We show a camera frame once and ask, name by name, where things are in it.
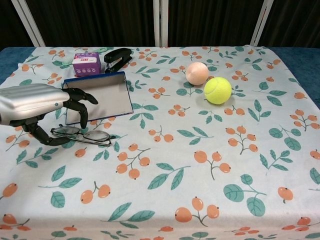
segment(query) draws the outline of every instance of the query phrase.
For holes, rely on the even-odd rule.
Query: ball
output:
[[[223,77],[211,78],[204,86],[204,96],[212,104],[223,104],[232,92],[230,82]]]
[[[209,70],[202,62],[191,63],[185,72],[185,77],[193,85],[201,85],[206,82],[209,76]]]

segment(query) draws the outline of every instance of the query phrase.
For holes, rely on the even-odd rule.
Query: yellow tennis ball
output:
[[[204,86],[205,98],[213,104],[223,104],[231,96],[230,82],[220,76],[211,78]]]

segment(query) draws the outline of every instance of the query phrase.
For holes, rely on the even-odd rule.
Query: eyeglasses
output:
[[[105,147],[109,147],[111,145],[111,139],[116,138],[116,136],[109,135],[109,133],[105,131],[94,130],[94,131],[88,131],[86,133],[82,133],[81,129],[78,127],[62,126],[61,124],[59,124],[59,127],[57,128],[52,128],[51,133],[54,136],[67,137],[77,142],[95,144],[95,145],[100,145]],[[84,139],[79,139],[75,135],[81,135]]]

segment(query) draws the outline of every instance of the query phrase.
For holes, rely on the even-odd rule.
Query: black curtain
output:
[[[320,0],[275,0],[258,44],[320,48]]]
[[[169,0],[169,46],[250,44],[263,0]]]
[[[152,0],[27,0],[46,46],[154,46]]]
[[[10,0],[0,0],[0,21],[0,51],[6,47],[34,46]]]

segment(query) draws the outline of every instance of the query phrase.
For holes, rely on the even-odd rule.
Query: purple box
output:
[[[100,74],[101,62],[99,53],[76,53],[72,62],[77,77]]]

